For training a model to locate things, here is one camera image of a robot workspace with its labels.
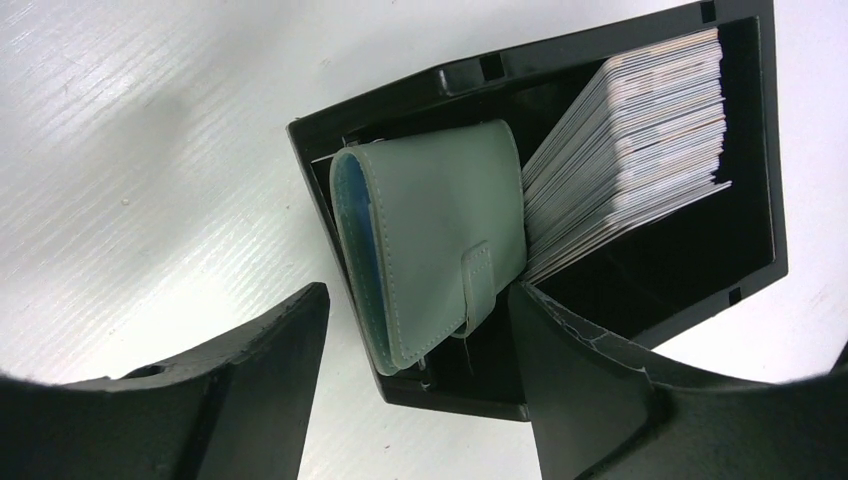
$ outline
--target leather wallet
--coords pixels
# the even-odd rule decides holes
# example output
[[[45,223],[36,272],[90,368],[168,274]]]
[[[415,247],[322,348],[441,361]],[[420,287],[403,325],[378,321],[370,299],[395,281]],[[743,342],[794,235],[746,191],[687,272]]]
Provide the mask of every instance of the leather wallet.
[[[330,193],[356,315],[383,375],[471,334],[526,264],[521,169],[502,120],[345,147]]]

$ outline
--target black plastic holder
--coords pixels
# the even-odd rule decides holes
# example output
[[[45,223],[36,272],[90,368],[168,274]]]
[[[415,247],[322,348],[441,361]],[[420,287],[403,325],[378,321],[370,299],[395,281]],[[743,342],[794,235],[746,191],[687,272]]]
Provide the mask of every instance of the black plastic holder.
[[[724,52],[728,126],[718,176],[733,186],[539,287],[583,318],[654,347],[786,275],[772,2],[715,0],[451,62],[289,125],[345,278],[328,186],[330,158],[344,145],[500,118],[523,164],[605,59],[712,27]],[[417,367],[374,375],[389,403],[529,419],[505,292],[467,342],[448,339]]]

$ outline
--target black plastic tray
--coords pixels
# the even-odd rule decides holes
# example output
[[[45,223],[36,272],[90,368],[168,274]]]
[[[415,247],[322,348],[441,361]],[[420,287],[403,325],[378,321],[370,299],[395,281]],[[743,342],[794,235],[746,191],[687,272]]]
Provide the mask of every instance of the black plastic tray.
[[[459,60],[296,120],[289,135],[339,267],[346,272],[327,179],[330,157],[345,144],[502,118],[526,162],[604,59],[713,26],[727,99],[719,176],[733,187],[618,239],[540,288],[592,322],[654,347],[786,275],[770,0],[692,3]],[[499,297],[467,343],[448,339],[394,377],[375,373],[384,398],[527,420],[509,325]]]

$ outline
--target stitching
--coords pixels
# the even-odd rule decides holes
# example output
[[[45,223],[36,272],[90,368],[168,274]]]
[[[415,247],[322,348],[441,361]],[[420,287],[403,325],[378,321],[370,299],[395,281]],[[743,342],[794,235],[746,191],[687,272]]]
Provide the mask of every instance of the stitching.
[[[404,351],[409,351],[409,348],[403,344],[403,339],[400,335],[400,325],[398,324],[400,319],[400,313],[398,312],[397,301],[395,301],[395,279],[394,274],[392,273],[394,268],[392,267],[392,252],[391,246],[389,244],[389,230],[388,228],[386,228],[386,210],[385,208],[383,208],[383,194],[380,191],[380,185],[377,181],[377,176],[374,174],[374,169],[371,167],[371,160],[368,158],[367,154],[362,155],[361,157],[362,158],[357,156],[356,159],[360,161],[360,166],[367,168],[369,174],[368,176],[373,180],[372,183],[374,184],[374,191],[377,193],[377,208],[379,208],[380,210],[380,216],[377,221],[380,222],[380,230],[383,233],[383,240],[386,243],[386,276],[389,280],[389,304],[391,305],[391,309],[395,312],[395,320],[391,319],[391,315],[389,315],[389,318],[387,318],[389,320],[388,324],[391,325],[392,329],[394,330],[395,336],[398,339],[398,344],[401,348],[401,358],[403,358],[404,360],[408,360],[413,356],[416,356],[421,353],[424,349],[421,349],[420,351],[415,352],[409,356],[404,354]]]
[[[524,204],[524,184],[521,181],[521,157],[518,154],[518,145],[515,144],[515,135],[512,134],[512,129],[509,128],[509,124],[506,123],[505,120],[501,120],[501,124],[503,125],[506,133],[509,134],[509,139],[511,140],[510,146],[512,147],[512,153],[515,155],[515,165],[518,167],[518,175],[516,178],[518,179],[518,196],[521,198],[522,207]],[[521,225],[524,225],[524,208],[521,209]]]
[[[350,195],[350,187],[348,186],[348,182],[347,182],[347,180],[345,180],[344,182],[341,182],[341,185],[339,185],[339,186],[341,187],[341,190],[342,190],[342,194],[343,194],[343,196],[344,196],[344,197],[349,197],[349,195]],[[344,227],[345,227],[345,231],[346,231],[346,232],[350,232],[350,215],[347,215],[347,214],[345,213],[345,210],[344,210],[343,208],[339,208],[339,209],[337,209],[337,213],[338,213],[338,215],[341,217],[341,221],[342,221],[342,224],[343,224],[343,225],[344,225]],[[346,251],[347,251],[347,250],[348,250],[347,242],[342,242],[342,247],[344,248],[344,250],[346,250]],[[353,270],[353,272],[354,272],[354,275],[356,275],[357,280],[359,280],[360,284],[363,284],[363,285],[364,285],[364,284],[365,284],[365,277],[364,277],[364,275],[363,275],[362,269],[360,268],[360,267],[361,267],[361,262],[360,262],[359,257],[357,257],[356,255],[350,255],[350,254],[348,254],[348,257],[351,259],[351,264],[352,264],[352,265],[351,265],[351,268],[352,268],[352,270]],[[357,295],[356,295],[356,293],[357,293],[357,292],[356,292],[356,290],[357,290],[357,289],[355,289],[355,288],[353,289],[353,292],[354,292],[354,298],[357,296]],[[366,304],[366,306],[368,307],[369,312],[370,312],[371,310],[373,310],[373,307],[374,307],[374,306],[373,306],[373,303],[371,303],[371,298],[368,296],[368,293],[367,293],[367,291],[368,291],[368,290],[367,290],[367,289],[361,289],[361,290],[363,290],[363,291],[362,291],[362,296],[363,296],[363,297],[365,297],[365,304]],[[367,318],[367,319],[368,319],[368,323],[370,323],[370,324],[371,324],[371,328],[372,328],[373,330],[376,330],[376,329],[377,329],[377,323],[376,323],[376,321],[374,320],[373,316],[372,316],[372,315],[367,315],[367,314],[366,314],[366,315],[365,315],[365,318]],[[386,355],[385,350],[383,350],[382,348],[376,348],[376,346],[375,346],[375,343],[376,343],[376,342],[375,342],[375,339],[371,338],[370,340],[371,340],[371,347],[372,347],[372,350],[379,351],[379,352],[380,352],[380,355],[383,357],[383,359],[384,359],[384,360],[386,360],[386,362],[387,362],[387,363],[392,364],[392,361],[389,359],[388,355]]]
[[[400,321],[400,313],[398,312],[397,302],[395,301],[396,293],[395,293],[394,275],[392,273],[392,271],[393,271],[392,254],[391,254],[391,247],[389,245],[389,232],[388,232],[388,228],[386,228],[387,222],[386,222],[386,211],[385,211],[385,208],[383,207],[383,194],[382,194],[382,192],[380,192],[380,186],[379,186],[379,182],[377,181],[377,175],[374,174],[374,170],[371,168],[371,160],[368,159],[367,155],[362,156],[360,164],[367,168],[369,176],[373,180],[374,191],[377,192],[377,207],[380,209],[380,218],[378,218],[378,221],[380,222],[380,227],[383,231],[383,239],[386,242],[386,263],[387,263],[386,273],[387,273],[387,276],[388,276],[388,279],[389,279],[389,303],[391,303],[391,308],[395,312],[395,319],[396,319],[396,320],[389,319],[389,323],[391,324],[391,327],[394,330],[395,336],[397,336],[398,345],[400,345],[400,349],[401,349],[401,351],[400,351],[401,358],[403,358],[404,360],[409,360],[411,358],[417,357],[418,355],[420,355],[425,350],[428,350],[437,341],[444,340],[444,338],[447,335],[449,335],[450,332],[456,330],[460,325],[462,325],[462,321],[465,319],[465,312],[463,312],[462,316],[460,316],[456,321],[454,321],[453,324],[448,325],[447,328],[445,328],[444,330],[439,332],[435,337],[431,338],[430,341],[427,342],[424,346],[422,346],[421,348],[419,348],[415,352],[408,353],[410,351],[410,349],[409,349],[409,347],[407,347],[406,345],[403,344],[403,338],[401,337],[401,334],[400,334],[400,325],[398,323]]]
[[[466,260],[466,262],[465,262],[465,263],[471,263],[471,260],[474,260],[475,258],[479,257],[480,255],[482,255],[482,254],[484,254],[484,253],[486,254],[486,257],[487,257],[487,258],[486,258],[486,261],[485,261],[485,262],[483,262],[483,264],[482,264],[482,265],[480,265],[479,267],[477,267],[477,268],[475,268],[474,270],[472,270],[471,272],[469,272],[469,274],[468,274],[468,296],[469,296],[469,297],[471,297],[471,298],[470,298],[470,300],[471,300],[471,308],[474,310],[475,323],[474,323],[474,325],[472,326],[472,325],[471,325],[471,321],[470,321],[470,319],[468,318],[468,316],[467,316],[467,315],[466,315],[466,318],[465,318],[465,323],[468,325],[468,327],[471,327],[471,328],[472,328],[472,330],[473,330],[474,328],[477,328],[477,326],[479,325],[479,322],[477,322],[477,321],[476,321],[476,319],[477,319],[477,305],[476,305],[476,303],[474,302],[474,288],[473,288],[473,286],[471,285],[471,280],[474,278],[474,276],[475,276],[475,275],[478,275],[478,274],[479,274],[480,272],[482,272],[482,271],[483,271],[486,267],[491,267],[491,265],[492,265],[492,257],[489,255],[489,247],[484,247],[484,248],[482,248],[479,252],[477,252],[477,253],[475,253],[474,255],[472,255],[471,257],[469,257],[469,258],[468,258],[468,260]],[[494,291],[494,290],[495,290],[495,285],[494,285],[494,280],[492,279],[492,277],[493,277],[493,275],[489,275],[489,283],[490,283],[490,284],[491,284],[491,286],[492,286],[492,291]]]
[[[495,272],[494,272],[494,269],[495,269],[495,267],[493,265],[492,266],[492,270],[493,270],[492,274],[489,275],[489,286],[492,288],[492,295],[497,296],[498,290],[495,289]]]

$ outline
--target black plastic frame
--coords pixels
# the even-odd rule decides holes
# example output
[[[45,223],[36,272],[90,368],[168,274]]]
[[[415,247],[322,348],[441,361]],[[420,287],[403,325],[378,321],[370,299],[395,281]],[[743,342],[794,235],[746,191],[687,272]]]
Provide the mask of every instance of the black plastic frame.
[[[0,375],[0,478],[297,478],[329,311],[313,283],[120,379]]]
[[[765,200],[768,202],[764,211],[770,217],[773,261],[732,284],[717,287],[711,295],[659,324],[627,336],[644,346],[656,346],[783,277],[788,271],[788,260],[780,180],[771,0],[692,3],[592,30],[489,52],[425,70],[294,121],[289,125],[289,135],[340,269],[346,273],[326,194],[327,158],[345,144],[467,125],[486,116],[508,117],[510,105],[496,103],[497,111],[481,111],[474,109],[475,102],[488,99],[491,104],[492,98],[506,98],[510,89],[514,92],[542,84],[565,70],[569,70],[569,78],[573,77],[575,85],[579,85],[611,55],[711,26],[721,29],[739,21],[751,22],[752,29],[748,31],[759,37],[756,52],[759,58],[752,59],[759,61],[759,76],[748,80],[759,82],[760,95],[751,98],[752,108],[747,114],[749,120],[761,122],[761,135],[758,135],[759,141],[755,138],[740,148],[764,156]],[[567,98],[552,101],[570,102]],[[445,114],[430,115],[435,109]],[[733,121],[730,115],[728,112],[729,123]],[[556,121],[556,118],[540,120],[542,124],[546,121]],[[523,142],[520,135],[516,137],[520,152],[526,154],[533,148],[531,144],[535,139]],[[389,403],[528,420],[504,298],[499,298],[495,312],[469,338],[467,345],[446,341],[420,368],[408,369],[394,377],[375,373],[375,378]]]
[[[653,353],[518,282],[509,305],[545,480],[848,473],[845,366],[766,385]]]

